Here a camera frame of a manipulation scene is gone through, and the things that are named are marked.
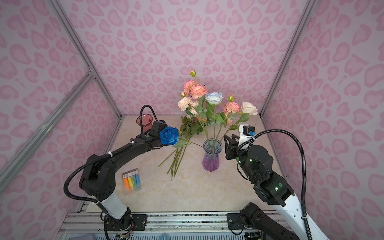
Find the large pink spray rose stem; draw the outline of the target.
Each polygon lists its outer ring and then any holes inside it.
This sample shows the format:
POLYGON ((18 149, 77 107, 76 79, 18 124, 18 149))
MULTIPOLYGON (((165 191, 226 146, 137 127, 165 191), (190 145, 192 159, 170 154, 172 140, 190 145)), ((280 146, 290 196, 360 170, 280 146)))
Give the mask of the large pink spray rose stem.
POLYGON ((205 95, 208 90, 205 85, 200 83, 195 70, 190 71, 190 77, 191 79, 184 83, 178 108, 186 112, 189 118, 197 117, 203 120, 205 117, 198 117, 198 115, 204 110, 205 95))

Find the pale blue white rose stem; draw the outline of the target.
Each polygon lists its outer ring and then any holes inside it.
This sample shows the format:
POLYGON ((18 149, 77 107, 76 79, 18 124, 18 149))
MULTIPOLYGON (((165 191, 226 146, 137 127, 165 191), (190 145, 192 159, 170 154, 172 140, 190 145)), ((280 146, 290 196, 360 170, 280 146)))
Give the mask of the pale blue white rose stem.
POLYGON ((215 150, 216 146, 216 141, 213 140, 213 143, 210 141, 209 138, 209 133, 208 133, 208 126, 213 125, 214 126, 214 139, 219 136, 219 134, 222 131, 223 128, 223 123, 222 122, 217 122, 218 117, 220 114, 216 114, 216 106, 220 105, 223 100, 223 95, 222 93, 210 93, 205 95, 205 114, 206 114, 206 119, 205 119, 205 134, 206 134, 206 139, 207 139, 207 144, 208 144, 208 153, 213 153, 215 150), (216 125, 217 123, 220 124, 219 132, 216 133, 216 125))

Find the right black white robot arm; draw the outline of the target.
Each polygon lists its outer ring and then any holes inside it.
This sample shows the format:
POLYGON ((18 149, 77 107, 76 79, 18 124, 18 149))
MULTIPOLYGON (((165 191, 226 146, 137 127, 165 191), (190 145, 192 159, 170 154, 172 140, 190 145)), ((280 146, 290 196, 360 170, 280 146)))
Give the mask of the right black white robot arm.
POLYGON ((272 206, 292 230, 267 216, 254 203, 248 203, 240 211, 240 225, 260 230, 273 240, 326 240, 327 236, 308 215, 305 201, 300 201, 288 182, 272 169, 274 158, 268 150, 252 144, 245 148, 240 139, 236 135, 224 137, 226 159, 237 161, 260 200, 272 206))

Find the red glass vase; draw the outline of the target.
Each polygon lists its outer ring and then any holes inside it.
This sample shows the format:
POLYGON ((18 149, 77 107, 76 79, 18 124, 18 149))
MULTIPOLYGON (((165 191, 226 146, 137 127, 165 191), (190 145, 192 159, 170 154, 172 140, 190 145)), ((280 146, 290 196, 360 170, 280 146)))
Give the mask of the red glass vase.
POLYGON ((150 114, 143 114, 136 120, 137 125, 143 127, 143 132, 150 130, 153 126, 153 116, 150 114))

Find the purple blue glass vase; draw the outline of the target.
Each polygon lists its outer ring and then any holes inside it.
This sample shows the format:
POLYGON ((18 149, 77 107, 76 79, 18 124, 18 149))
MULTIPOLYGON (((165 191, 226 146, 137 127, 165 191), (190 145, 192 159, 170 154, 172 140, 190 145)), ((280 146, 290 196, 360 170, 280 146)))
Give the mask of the purple blue glass vase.
POLYGON ((220 166, 220 156, 222 143, 214 138, 208 139, 203 144, 205 156, 203 158, 203 168, 208 172, 216 171, 220 166))

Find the cream peach rose stem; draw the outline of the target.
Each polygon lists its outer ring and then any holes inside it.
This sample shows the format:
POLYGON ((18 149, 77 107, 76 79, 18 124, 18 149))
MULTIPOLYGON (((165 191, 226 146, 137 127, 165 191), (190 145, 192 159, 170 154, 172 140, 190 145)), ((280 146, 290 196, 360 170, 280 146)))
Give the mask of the cream peach rose stem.
POLYGON ((193 96, 184 94, 178 102, 178 107, 186 114, 182 117, 180 135, 184 139, 190 140, 194 135, 205 134, 208 140, 210 119, 207 115, 205 96, 202 95, 194 99, 193 96))

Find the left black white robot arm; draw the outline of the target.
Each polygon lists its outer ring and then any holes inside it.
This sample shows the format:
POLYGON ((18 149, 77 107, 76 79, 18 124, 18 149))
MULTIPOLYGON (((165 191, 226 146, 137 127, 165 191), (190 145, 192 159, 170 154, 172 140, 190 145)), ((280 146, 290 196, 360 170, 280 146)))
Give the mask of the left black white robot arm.
POLYGON ((102 156, 92 155, 83 169, 79 187, 104 213, 106 231, 133 229, 131 210, 117 193, 118 171, 134 158, 149 151, 160 149, 160 133, 168 125, 164 120, 155 121, 150 130, 130 139, 129 143, 102 156))

